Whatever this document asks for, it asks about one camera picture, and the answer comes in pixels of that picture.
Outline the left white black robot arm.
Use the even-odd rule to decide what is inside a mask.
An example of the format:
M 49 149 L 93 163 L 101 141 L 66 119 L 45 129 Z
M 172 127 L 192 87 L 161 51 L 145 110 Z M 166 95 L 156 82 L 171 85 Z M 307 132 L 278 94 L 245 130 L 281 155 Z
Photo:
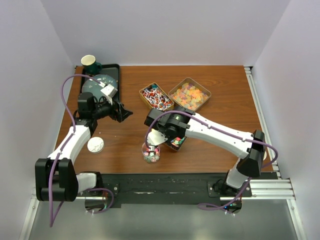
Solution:
M 35 163 L 35 191 L 39 201 L 72 202 L 77 195 L 87 191 L 99 196 L 104 190 L 100 172 L 87 171 L 76 174 L 74 163 L 84 145 L 98 126 L 98 120 L 109 117 L 119 123 L 133 114 L 121 102 L 101 101 L 91 92 L 83 92 L 77 99 L 77 110 L 71 116 L 74 125 L 57 149 L 47 158 Z

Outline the clear glass jar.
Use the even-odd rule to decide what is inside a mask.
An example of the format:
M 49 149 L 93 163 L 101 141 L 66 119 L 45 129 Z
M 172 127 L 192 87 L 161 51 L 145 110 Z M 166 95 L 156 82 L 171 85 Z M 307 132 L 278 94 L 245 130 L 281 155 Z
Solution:
M 160 155 L 161 155 L 161 149 L 159 146 L 156 146 L 155 154 L 151 153 L 149 154 L 147 151 L 147 145 L 143 143 L 141 147 L 143 159 L 148 163 L 148 164 L 153 164 L 156 163 L 160 160 Z

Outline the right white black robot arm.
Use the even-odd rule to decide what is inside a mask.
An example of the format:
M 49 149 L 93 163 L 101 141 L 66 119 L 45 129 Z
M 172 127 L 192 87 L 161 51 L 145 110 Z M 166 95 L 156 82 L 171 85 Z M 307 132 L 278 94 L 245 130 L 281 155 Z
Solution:
M 235 130 L 183 107 L 169 111 L 151 109 L 144 124 L 149 127 L 146 134 L 149 146 L 186 137 L 202 140 L 234 154 L 237 162 L 223 181 L 213 185 L 223 195 L 235 196 L 245 182 L 261 175 L 266 143 L 265 134 L 260 130 L 253 133 Z

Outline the magenta plastic scoop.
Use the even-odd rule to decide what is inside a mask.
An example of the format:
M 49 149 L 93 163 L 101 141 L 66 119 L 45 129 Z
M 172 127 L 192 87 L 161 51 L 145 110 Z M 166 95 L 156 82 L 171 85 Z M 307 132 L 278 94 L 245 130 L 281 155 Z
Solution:
M 157 149 L 156 146 L 154 146 L 154 145 L 149 145 L 149 146 L 147 147 L 147 152 L 148 152 L 149 154 L 151 154 L 151 153 L 155 154 L 155 153 L 156 153 L 156 149 Z

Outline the gold tin of lollipops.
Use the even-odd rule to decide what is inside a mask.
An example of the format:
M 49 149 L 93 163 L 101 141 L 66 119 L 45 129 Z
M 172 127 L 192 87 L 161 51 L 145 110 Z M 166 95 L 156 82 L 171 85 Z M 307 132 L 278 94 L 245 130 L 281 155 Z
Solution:
M 174 109 L 174 101 L 156 82 L 139 90 L 139 95 L 149 109 L 156 109 L 163 112 Z

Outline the gold tin of star candies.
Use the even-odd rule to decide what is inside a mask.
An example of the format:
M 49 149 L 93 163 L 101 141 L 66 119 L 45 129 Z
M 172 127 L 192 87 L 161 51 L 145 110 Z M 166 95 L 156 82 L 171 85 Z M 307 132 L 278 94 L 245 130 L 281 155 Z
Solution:
M 174 150 L 174 151 L 179 151 L 180 148 L 182 147 L 182 145 L 184 144 L 184 142 L 186 141 L 186 139 L 187 139 L 186 136 L 184 136 L 184 137 L 182 137 L 182 138 L 176 137 L 176 138 L 174 138 L 174 139 L 172 139 L 172 140 L 169 140 L 169 139 L 168 139 L 168 140 L 165 142 L 165 144 L 166 144 L 169 148 L 171 148 L 172 150 Z

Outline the gold tin of gummy candies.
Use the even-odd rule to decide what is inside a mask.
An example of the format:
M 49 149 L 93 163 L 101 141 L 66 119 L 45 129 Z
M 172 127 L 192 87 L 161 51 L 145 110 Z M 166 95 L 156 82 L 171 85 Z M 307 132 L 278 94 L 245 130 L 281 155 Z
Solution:
M 172 88 L 168 95 L 176 105 L 196 112 L 209 100 L 212 93 L 192 78 L 187 77 Z

